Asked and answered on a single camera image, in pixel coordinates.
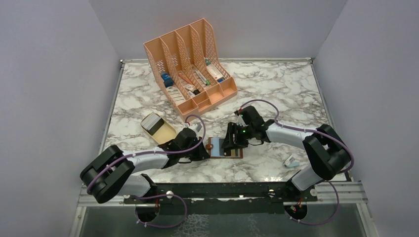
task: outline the gray wall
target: gray wall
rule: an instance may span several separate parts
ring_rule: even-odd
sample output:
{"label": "gray wall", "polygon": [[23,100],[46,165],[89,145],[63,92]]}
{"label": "gray wall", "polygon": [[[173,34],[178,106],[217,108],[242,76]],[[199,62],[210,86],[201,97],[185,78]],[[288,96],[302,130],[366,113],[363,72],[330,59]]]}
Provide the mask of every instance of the gray wall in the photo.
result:
{"label": "gray wall", "polygon": [[116,52],[206,18],[220,57],[315,57],[346,0],[90,0]]}
{"label": "gray wall", "polygon": [[315,60],[381,237],[418,236],[419,1],[349,0]]}
{"label": "gray wall", "polygon": [[119,58],[87,0],[0,4],[2,237],[70,232]]}

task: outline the orange desk organizer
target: orange desk organizer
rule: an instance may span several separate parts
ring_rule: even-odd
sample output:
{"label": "orange desk organizer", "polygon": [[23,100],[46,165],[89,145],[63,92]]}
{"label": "orange desk organizer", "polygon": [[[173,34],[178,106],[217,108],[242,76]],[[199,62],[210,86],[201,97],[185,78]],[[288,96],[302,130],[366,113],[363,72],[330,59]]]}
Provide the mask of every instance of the orange desk organizer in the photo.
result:
{"label": "orange desk organizer", "polygon": [[[148,41],[144,43],[144,48],[157,85],[173,104],[182,120],[191,114],[202,115],[237,95],[236,83],[218,60],[214,30],[205,19]],[[207,70],[205,58],[208,58],[224,76],[222,82],[217,82],[211,76]],[[209,86],[204,87],[195,78],[192,65],[210,82]],[[181,71],[200,91],[198,95],[191,98],[180,84],[178,73]],[[161,72],[170,74],[174,84],[185,97],[185,102],[175,104],[166,91],[164,81],[160,76]]]}

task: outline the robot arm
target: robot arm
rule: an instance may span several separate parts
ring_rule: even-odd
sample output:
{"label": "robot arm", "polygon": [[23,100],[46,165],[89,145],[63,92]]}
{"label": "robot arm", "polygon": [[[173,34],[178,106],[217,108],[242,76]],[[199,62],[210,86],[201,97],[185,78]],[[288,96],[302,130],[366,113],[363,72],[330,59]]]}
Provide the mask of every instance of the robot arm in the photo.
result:
{"label": "robot arm", "polygon": [[[138,176],[131,174],[148,169],[164,169],[177,164],[181,158],[189,158],[191,161],[207,159],[210,156],[202,143],[189,152],[166,154],[184,151],[197,145],[201,139],[197,138],[196,132],[192,129],[184,128],[173,140],[153,149],[141,151],[143,155],[130,155],[108,168],[111,163],[124,156],[118,146],[112,145],[81,172],[80,178],[91,187],[88,192],[90,191],[98,203],[105,203],[115,195],[152,196],[156,194],[157,189],[154,182],[146,174]],[[107,169],[106,172],[99,175],[104,169]]]}
{"label": "robot arm", "polygon": [[[232,122],[228,124],[222,148],[244,148],[248,146],[249,139],[256,138],[262,143],[285,143],[307,152],[310,166],[287,181],[285,195],[296,197],[322,180],[331,180],[350,162],[350,156],[342,146],[324,136],[306,131],[314,128],[300,127],[301,131],[298,131],[280,126],[273,119],[265,122],[253,106],[235,113],[240,116],[241,125]],[[315,130],[341,141],[329,125],[323,124]]]}

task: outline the white marble surface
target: white marble surface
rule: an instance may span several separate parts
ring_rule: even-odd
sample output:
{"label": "white marble surface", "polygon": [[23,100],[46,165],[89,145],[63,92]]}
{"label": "white marble surface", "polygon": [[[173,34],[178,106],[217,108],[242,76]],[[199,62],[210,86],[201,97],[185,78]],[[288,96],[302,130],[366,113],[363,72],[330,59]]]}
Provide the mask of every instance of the white marble surface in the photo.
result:
{"label": "white marble surface", "polygon": [[[236,120],[233,112],[244,102],[257,98],[275,104],[281,112],[280,121],[285,124],[316,127],[328,122],[309,63],[230,61],[222,65],[235,79],[239,92],[203,115],[208,136],[224,137],[227,123]],[[269,105],[253,105],[265,120],[274,117]],[[155,147],[157,143],[140,126],[151,112],[164,117],[177,131],[183,128],[180,117],[154,81],[149,64],[126,64],[105,145],[116,144],[126,153]],[[300,166],[283,167],[283,161],[291,154]],[[305,151],[286,144],[265,143],[245,148],[243,159],[207,159],[143,173],[154,182],[286,181],[307,165]],[[334,180],[346,178],[341,174]]]}

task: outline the glass panel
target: glass panel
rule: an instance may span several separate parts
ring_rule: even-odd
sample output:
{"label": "glass panel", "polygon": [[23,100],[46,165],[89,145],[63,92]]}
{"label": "glass panel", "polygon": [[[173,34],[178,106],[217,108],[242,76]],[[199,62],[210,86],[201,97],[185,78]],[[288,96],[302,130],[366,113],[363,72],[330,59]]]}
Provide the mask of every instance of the glass panel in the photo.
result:
{"label": "glass panel", "polygon": [[[319,222],[330,217],[336,205],[310,205],[305,221]],[[158,216],[153,223],[169,225],[181,216]],[[336,218],[322,226],[295,223],[286,215],[231,214],[189,215],[186,222],[172,229],[157,229],[136,224],[133,207],[89,207],[82,237],[276,237],[276,236],[366,236],[355,204],[342,204]]]}

